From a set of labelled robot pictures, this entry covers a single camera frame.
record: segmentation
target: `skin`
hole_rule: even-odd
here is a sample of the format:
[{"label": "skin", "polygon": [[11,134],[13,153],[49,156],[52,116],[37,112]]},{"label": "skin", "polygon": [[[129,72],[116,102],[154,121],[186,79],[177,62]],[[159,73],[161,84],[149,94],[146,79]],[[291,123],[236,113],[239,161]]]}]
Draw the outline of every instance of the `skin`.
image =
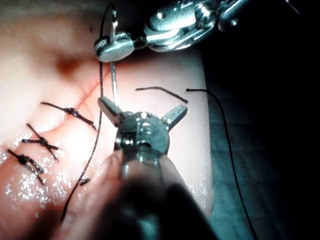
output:
[{"label": "skin", "polygon": [[[126,14],[139,12],[139,4],[115,2]],[[67,218],[60,224],[63,207],[91,155],[96,132],[86,123],[50,106],[74,107],[98,127],[100,96],[99,62],[93,50],[99,36],[101,9],[86,7],[68,12],[38,10],[23,14],[7,5],[0,14],[0,238],[29,238],[34,231],[48,238],[90,237],[101,209],[112,200],[121,183],[117,178],[121,152],[113,153],[117,129],[103,116],[101,134],[86,176],[70,201]],[[103,65],[104,95],[112,98],[110,66]],[[162,117],[184,104],[159,90],[136,92],[135,88],[161,86],[188,99],[186,117],[170,132],[168,158],[173,181],[183,182],[206,216],[212,211],[209,114],[201,55],[196,48],[156,53],[140,50],[117,62],[119,103],[124,111],[147,111]],[[58,162],[41,145],[21,143],[37,139],[30,123],[49,144],[57,146]],[[44,168],[45,185],[7,153],[34,159]]]}]

